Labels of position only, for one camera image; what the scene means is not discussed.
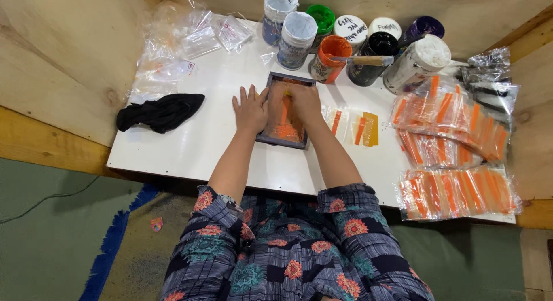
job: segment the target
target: orange paint jar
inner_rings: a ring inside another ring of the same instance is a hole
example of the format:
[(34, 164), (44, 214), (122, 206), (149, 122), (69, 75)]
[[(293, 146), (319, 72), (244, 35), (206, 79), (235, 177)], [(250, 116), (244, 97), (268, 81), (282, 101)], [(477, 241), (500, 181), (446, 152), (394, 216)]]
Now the orange paint jar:
[(351, 45), (345, 38), (338, 35), (329, 35), (322, 40), (317, 55), (309, 63), (309, 74), (321, 83), (332, 83), (346, 66), (346, 63), (330, 60), (330, 58), (350, 57), (351, 54)]

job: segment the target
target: woman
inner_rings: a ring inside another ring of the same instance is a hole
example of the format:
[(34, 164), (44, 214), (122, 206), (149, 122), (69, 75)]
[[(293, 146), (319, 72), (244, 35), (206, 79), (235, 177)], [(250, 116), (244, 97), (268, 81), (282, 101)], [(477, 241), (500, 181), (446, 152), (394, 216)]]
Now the woman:
[(240, 88), (236, 134), (176, 246), (160, 300), (433, 300), (402, 257), (374, 190), (328, 129), (315, 87), (291, 92), (328, 190), (287, 204), (242, 196), (269, 88)]

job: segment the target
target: green floor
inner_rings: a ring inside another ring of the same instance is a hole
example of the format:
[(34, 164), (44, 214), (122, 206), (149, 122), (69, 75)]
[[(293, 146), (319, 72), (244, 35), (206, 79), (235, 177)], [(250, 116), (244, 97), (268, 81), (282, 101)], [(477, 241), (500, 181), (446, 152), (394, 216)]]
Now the green floor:
[[(0, 159), (0, 219), (94, 176)], [(102, 238), (142, 184), (101, 177), (0, 225), (0, 300), (78, 300)], [(385, 210), (405, 257), (438, 301), (525, 300), (520, 229), (454, 220), (405, 224)]]

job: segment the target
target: carpet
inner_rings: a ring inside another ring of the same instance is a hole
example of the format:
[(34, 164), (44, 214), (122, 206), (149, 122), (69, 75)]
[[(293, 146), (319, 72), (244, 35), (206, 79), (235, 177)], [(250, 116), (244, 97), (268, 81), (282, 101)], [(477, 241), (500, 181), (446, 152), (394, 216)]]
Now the carpet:
[[(144, 185), (130, 210), (115, 215), (79, 301), (156, 300), (195, 203)], [(157, 217), (163, 226), (154, 232), (150, 220)]]

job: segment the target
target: wooden handle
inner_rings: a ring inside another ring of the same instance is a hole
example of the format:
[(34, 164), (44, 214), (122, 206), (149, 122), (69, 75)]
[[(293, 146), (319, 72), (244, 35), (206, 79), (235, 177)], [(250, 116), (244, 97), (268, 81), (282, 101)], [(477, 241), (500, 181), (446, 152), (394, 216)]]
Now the wooden handle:
[(393, 56), (354, 56), (351, 60), (356, 65), (389, 66), (394, 63)]

